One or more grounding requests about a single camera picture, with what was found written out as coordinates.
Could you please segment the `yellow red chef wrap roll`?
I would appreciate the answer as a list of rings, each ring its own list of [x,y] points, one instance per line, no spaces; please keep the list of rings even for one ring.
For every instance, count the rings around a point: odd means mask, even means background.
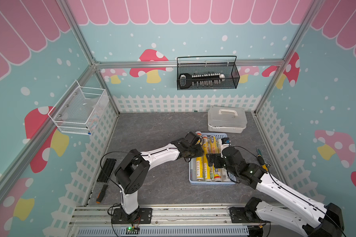
[[[199,144],[202,147],[203,146],[202,133],[200,131],[197,131],[196,134],[199,136]],[[196,180],[197,181],[203,181],[204,180],[204,175],[203,175],[203,156],[200,156],[200,157],[196,158]]]

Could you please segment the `light blue plastic basket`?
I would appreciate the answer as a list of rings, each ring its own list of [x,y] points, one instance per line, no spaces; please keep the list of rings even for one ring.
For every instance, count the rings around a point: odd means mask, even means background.
[[[208,149],[209,149],[208,154],[211,153],[211,148],[210,148],[210,136],[211,135],[214,135],[216,137],[216,143],[217,143],[218,139],[222,139],[224,137],[228,137],[228,135],[225,134],[225,133],[215,133],[215,132],[202,133],[202,136],[203,135],[207,135],[208,136]],[[189,181],[192,184],[195,184],[195,185],[234,185],[235,183],[233,182],[233,180],[235,180],[235,176],[232,175],[232,174],[228,174],[228,177],[230,178],[231,182],[223,182],[223,181],[222,182],[215,182],[214,181],[214,177],[213,177],[213,171],[212,171],[212,178],[213,178],[212,182],[206,182],[205,180],[197,181],[196,180],[196,158],[192,159],[190,161],[190,163],[189,163]]]

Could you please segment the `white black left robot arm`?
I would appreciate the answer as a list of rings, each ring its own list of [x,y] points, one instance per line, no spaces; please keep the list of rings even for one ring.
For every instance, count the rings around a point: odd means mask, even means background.
[[[143,185],[148,172],[164,163],[201,157],[204,154],[204,139],[193,132],[184,138],[172,141],[164,147],[139,152],[131,150],[115,169],[114,174],[121,193],[121,209],[126,215],[138,212],[138,190]]]

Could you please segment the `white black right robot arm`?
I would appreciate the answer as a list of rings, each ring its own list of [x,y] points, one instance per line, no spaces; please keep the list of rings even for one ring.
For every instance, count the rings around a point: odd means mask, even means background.
[[[262,221],[273,222],[304,237],[343,237],[344,221],[339,206],[313,200],[275,178],[261,165],[247,163],[235,147],[225,147],[219,154],[207,154],[210,166],[224,168],[234,180],[264,193],[284,205],[272,206],[251,198],[246,213]]]

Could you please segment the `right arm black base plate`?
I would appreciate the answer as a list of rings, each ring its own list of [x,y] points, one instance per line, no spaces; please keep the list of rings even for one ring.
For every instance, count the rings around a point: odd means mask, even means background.
[[[268,221],[262,220],[257,215],[257,209],[251,207],[230,207],[230,218],[233,224],[235,223],[261,223],[266,224]]]

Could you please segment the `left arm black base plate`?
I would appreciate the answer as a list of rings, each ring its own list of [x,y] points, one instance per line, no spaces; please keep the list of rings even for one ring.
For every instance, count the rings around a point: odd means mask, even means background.
[[[122,208],[110,208],[108,214],[112,224],[150,224],[152,208],[138,208],[131,214],[126,214]]]

